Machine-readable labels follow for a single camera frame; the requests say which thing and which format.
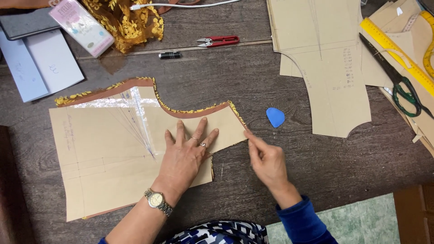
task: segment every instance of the clear tape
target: clear tape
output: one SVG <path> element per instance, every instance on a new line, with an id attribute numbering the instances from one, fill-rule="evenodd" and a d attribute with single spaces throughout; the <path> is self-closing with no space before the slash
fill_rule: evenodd
<path id="1" fill-rule="evenodd" d="M 152 141 L 152 137 L 149 133 L 149 125 L 148 120 L 145 115 L 144 107 L 161 107 L 160 103 L 157 99 L 143 99 L 140 97 L 140 92 L 138 87 L 133 87 L 126 92 L 120 93 L 122 98 L 103 98 L 97 99 L 91 102 L 85 102 L 77 105 L 72 105 L 72 108 L 134 108 L 135 114 L 140 117 L 142 123 L 137 124 L 139 127 L 143 127 L 143 130 L 140 129 L 140 134 L 142 138 L 144 138 L 144 143 L 146 145 L 146 149 L 154 155 L 164 154 L 164 152 L 156 151 L 154 143 Z"/>

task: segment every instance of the yellow ruler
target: yellow ruler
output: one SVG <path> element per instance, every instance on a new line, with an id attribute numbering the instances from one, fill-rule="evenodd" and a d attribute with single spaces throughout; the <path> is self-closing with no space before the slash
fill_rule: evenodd
<path id="1" fill-rule="evenodd" d="M 434 96 L 434 82 L 401 48 L 398 47 L 384 32 L 378 28 L 369 18 L 365 18 L 360 26 L 384 49 L 394 49 L 402 53 L 411 64 L 408 68 L 400 56 L 393 52 L 388 52 L 399 64 L 402 65 L 432 96 Z"/>
<path id="2" fill-rule="evenodd" d="M 431 66 L 431 57 L 434 49 L 434 17 L 427 11 L 422 11 L 420 15 L 430 24 L 433 32 L 433 39 L 424 55 L 424 67 L 427 73 L 434 78 L 434 69 Z"/>

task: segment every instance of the plastic package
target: plastic package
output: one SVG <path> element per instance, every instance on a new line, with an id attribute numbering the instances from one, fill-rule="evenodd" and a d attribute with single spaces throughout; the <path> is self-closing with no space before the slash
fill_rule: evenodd
<path id="1" fill-rule="evenodd" d="M 115 41 L 76 0 L 61 1 L 49 14 L 94 57 L 99 57 Z"/>

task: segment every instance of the white paper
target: white paper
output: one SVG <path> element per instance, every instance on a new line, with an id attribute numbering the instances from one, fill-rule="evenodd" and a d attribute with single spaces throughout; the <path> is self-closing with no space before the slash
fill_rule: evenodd
<path id="1" fill-rule="evenodd" d="M 60 30 L 30 36 L 24 40 L 49 94 L 84 79 Z"/>

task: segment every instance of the wristwatch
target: wristwatch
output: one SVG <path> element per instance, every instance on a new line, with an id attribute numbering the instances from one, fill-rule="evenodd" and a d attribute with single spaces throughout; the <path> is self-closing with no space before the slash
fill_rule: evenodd
<path id="1" fill-rule="evenodd" d="M 151 190 L 150 188 L 148 188 L 145 191 L 144 195 L 145 195 L 146 199 L 148 200 L 149 206 L 151 208 L 158 208 L 161 211 L 163 211 L 163 213 L 165 215 L 167 215 L 167 217 L 169 217 L 169 215 L 173 211 L 173 208 L 171 206 L 169 206 L 169 204 L 167 204 L 167 202 L 164 200 L 162 193 L 155 192 L 155 191 Z"/>

